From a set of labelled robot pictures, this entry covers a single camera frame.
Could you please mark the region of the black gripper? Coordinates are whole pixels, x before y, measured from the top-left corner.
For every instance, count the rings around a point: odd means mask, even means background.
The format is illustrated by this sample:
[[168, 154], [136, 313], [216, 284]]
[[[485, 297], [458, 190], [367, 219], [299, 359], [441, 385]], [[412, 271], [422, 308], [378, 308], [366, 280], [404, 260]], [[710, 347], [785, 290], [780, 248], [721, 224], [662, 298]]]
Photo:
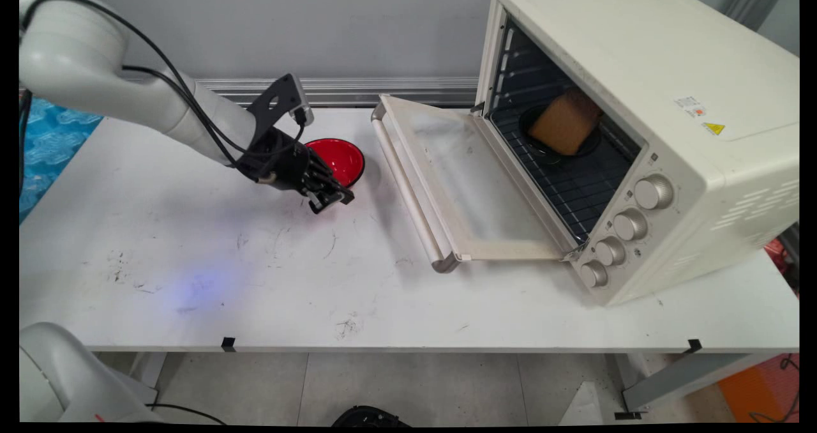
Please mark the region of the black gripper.
[[256, 128], [248, 152], [239, 159], [239, 172], [260, 185], [303, 192], [316, 215], [338, 202], [347, 205], [355, 195], [341, 185], [323, 160], [315, 160], [315, 154], [299, 142], [303, 132], [304, 128], [299, 128], [292, 138], [278, 128], [265, 132]]

